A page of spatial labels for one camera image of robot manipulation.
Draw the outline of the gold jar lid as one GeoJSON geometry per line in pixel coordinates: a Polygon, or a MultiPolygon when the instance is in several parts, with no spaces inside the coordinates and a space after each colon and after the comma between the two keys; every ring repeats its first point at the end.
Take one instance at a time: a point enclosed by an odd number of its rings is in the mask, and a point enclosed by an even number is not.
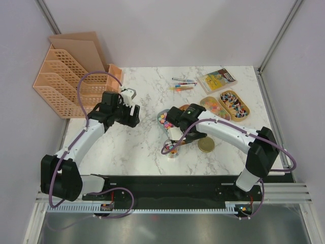
{"type": "Polygon", "coordinates": [[[198,148],[204,153],[209,153],[214,150],[215,142],[210,137],[201,138],[198,141],[198,148]]]}

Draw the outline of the clear glass jar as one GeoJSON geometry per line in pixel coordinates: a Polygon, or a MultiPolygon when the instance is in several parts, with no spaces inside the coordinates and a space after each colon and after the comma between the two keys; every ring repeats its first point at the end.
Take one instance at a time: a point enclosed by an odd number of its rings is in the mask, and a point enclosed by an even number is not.
{"type": "Polygon", "coordinates": [[[164,152],[164,155],[166,157],[168,157],[169,159],[174,159],[179,156],[180,147],[178,146],[175,149],[172,149],[176,144],[177,144],[177,141],[173,141],[170,139],[168,139],[164,142],[163,152],[164,152]]]}

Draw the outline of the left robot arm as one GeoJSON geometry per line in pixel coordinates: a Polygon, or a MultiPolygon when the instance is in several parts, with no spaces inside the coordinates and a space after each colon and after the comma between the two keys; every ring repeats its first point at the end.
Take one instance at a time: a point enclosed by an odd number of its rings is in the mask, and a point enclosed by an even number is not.
{"type": "Polygon", "coordinates": [[[75,201],[81,194],[94,193],[99,199],[111,196],[111,187],[102,176],[81,175],[79,165],[91,147],[114,124],[134,128],[140,107],[133,104],[136,91],[106,91],[102,100],[88,113],[84,127],[68,146],[41,160],[41,191],[48,196],[75,201]]]}

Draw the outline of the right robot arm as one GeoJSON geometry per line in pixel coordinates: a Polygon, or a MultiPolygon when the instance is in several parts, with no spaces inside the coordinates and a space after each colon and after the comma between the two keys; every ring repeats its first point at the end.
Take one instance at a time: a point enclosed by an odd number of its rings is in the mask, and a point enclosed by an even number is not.
{"type": "Polygon", "coordinates": [[[247,155],[245,168],[232,188],[233,196],[238,200],[246,199],[251,194],[253,186],[268,176],[280,152],[274,134],[269,128],[247,129],[197,104],[190,104],[186,110],[172,107],[167,111],[166,120],[173,125],[167,133],[174,148],[211,135],[247,155]]]}

